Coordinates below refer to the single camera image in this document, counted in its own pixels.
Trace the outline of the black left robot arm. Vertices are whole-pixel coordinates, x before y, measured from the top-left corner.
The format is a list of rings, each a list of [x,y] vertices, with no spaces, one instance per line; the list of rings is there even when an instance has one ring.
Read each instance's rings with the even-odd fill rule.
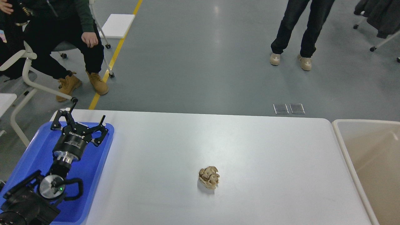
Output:
[[[87,214],[114,128],[60,109],[37,131],[1,195],[2,225],[76,223]]]

